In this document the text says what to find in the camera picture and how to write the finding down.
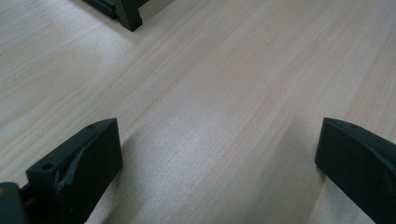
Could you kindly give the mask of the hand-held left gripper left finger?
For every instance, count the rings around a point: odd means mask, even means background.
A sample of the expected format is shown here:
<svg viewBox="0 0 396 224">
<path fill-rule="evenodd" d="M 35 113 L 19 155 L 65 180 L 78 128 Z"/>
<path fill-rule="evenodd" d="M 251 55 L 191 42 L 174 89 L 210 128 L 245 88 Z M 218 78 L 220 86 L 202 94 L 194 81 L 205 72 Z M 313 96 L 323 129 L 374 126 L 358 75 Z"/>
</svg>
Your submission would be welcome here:
<svg viewBox="0 0 396 224">
<path fill-rule="evenodd" d="M 34 224 L 84 224 L 122 167 L 118 122 L 88 125 L 27 169 Z"/>
</svg>

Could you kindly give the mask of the black metal two-tier rack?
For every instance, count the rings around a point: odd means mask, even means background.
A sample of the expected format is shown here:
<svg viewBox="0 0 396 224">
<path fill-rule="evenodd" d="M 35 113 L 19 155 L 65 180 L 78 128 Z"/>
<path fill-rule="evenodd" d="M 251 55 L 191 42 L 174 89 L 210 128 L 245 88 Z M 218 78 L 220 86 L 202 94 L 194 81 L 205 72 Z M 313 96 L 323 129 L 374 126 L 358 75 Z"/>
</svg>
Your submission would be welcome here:
<svg viewBox="0 0 396 224">
<path fill-rule="evenodd" d="M 149 0 L 83 0 L 133 32 L 142 25 L 139 8 Z"/>
</svg>

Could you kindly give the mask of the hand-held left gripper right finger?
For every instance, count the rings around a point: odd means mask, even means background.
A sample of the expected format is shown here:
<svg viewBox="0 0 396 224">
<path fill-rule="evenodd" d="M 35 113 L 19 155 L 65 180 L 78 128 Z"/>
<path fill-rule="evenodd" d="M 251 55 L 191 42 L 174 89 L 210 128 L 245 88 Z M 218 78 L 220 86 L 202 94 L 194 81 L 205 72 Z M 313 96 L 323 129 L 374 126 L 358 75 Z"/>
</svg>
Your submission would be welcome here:
<svg viewBox="0 0 396 224">
<path fill-rule="evenodd" d="M 326 118 L 315 164 L 375 224 L 396 224 L 396 144 Z"/>
</svg>

